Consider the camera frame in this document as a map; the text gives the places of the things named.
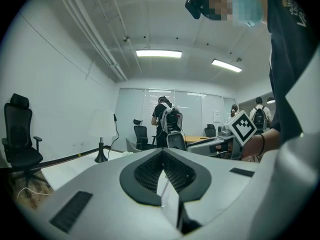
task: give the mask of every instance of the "black office chair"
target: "black office chair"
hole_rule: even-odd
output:
[[[18,94],[13,94],[10,103],[4,105],[4,119],[6,128],[6,138],[2,139],[4,153],[8,163],[12,168],[23,171],[21,175],[12,178],[12,183],[16,179],[25,178],[24,186],[27,188],[31,178],[45,182],[43,178],[34,175],[40,171],[31,170],[32,167],[39,164],[43,157],[39,153],[39,142],[41,138],[34,136],[36,140],[36,150],[32,147],[30,137],[30,124],[32,118],[32,110],[29,109],[29,100],[26,97]],[[29,198],[31,194],[25,190],[26,196]]]
[[[205,136],[212,138],[216,137],[216,129],[213,124],[207,124],[207,128],[204,128]]]
[[[147,135],[147,127],[140,125],[141,122],[140,120],[133,120],[133,123],[135,124],[134,132],[136,136],[136,149],[138,150],[151,150],[151,149],[156,149],[157,146],[155,144],[156,136],[153,137],[152,144],[148,144],[148,135]]]

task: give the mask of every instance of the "ceiling light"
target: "ceiling light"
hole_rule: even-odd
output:
[[[274,97],[269,97],[268,100],[266,101],[267,104],[275,103],[275,98]]]
[[[232,66],[232,65],[230,65],[228,63],[222,62],[222,61],[217,60],[217,59],[214,59],[212,61],[212,65],[219,66],[219,67],[222,67],[222,68],[225,68],[225,69],[228,69],[228,70],[232,70],[232,71],[235,71],[237,73],[242,71],[241,68],[238,68],[236,66]]]
[[[188,92],[187,95],[193,95],[193,96],[200,96],[200,97],[206,97],[207,95],[196,93],[196,92]]]
[[[181,58],[182,51],[178,51],[178,50],[143,49],[143,50],[136,50],[136,55],[138,57],[172,57],[172,58]]]
[[[171,93],[170,90],[148,90],[149,93]]]

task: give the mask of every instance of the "person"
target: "person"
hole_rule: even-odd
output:
[[[272,122],[272,116],[271,116],[270,109],[267,108],[266,106],[262,105],[262,98],[261,97],[257,97],[255,99],[255,105],[256,106],[250,112],[250,119],[253,121],[254,117],[255,117],[255,114],[256,114],[256,111],[258,109],[261,109],[263,111],[264,115],[265,115],[265,119],[267,120],[266,127],[270,128],[270,125],[271,125],[271,122]]]
[[[233,104],[231,106],[231,111],[230,111],[230,115],[228,117],[228,121],[227,122],[229,122],[231,120],[231,118],[233,118],[235,115],[239,114],[238,110],[239,109],[238,109],[238,105],[237,104]]]
[[[310,19],[296,0],[187,0],[185,7],[195,19],[201,13],[211,20],[233,21],[249,27],[265,24],[271,33],[269,78],[276,111],[271,129],[254,135],[243,147],[242,157],[278,149],[282,143],[299,136],[302,128],[286,95],[319,44],[316,28],[312,27],[317,21]]]
[[[166,107],[162,105],[166,103],[170,108],[172,107],[172,103],[165,97],[162,96],[158,99],[158,105],[154,108],[154,112],[152,114],[151,124],[153,126],[157,126],[156,128],[156,146],[157,148],[167,148],[167,134],[163,131],[162,126],[159,122],[159,118],[162,113],[166,110]]]

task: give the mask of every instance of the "floor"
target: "floor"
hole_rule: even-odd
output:
[[[27,198],[25,190],[23,190],[20,193],[19,198],[17,200],[18,193],[25,187],[25,178],[16,179],[15,183],[13,183],[12,181],[12,177],[17,176],[19,174],[21,174],[21,172],[11,173],[8,176],[8,193],[11,196],[11,198],[17,201],[19,204],[36,210],[37,207],[48,197],[48,195],[42,194],[52,194],[53,190],[51,189],[51,187],[47,187],[45,182],[36,179],[30,179],[28,188],[34,192],[41,194],[35,194],[27,189],[27,191],[31,194],[31,197]],[[41,171],[36,172],[35,175],[44,179],[44,176],[42,175]]]

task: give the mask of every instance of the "backpack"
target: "backpack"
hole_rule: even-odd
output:
[[[166,134],[172,132],[180,132],[182,128],[182,114],[179,109],[172,104],[172,107],[165,102],[161,103],[166,107],[166,109],[159,116],[159,122],[162,127],[162,130]]]
[[[254,109],[253,123],[259,130],[264,130],[268,126],[267,116],[264,112],[265,106],[258,109],[254,107]]]

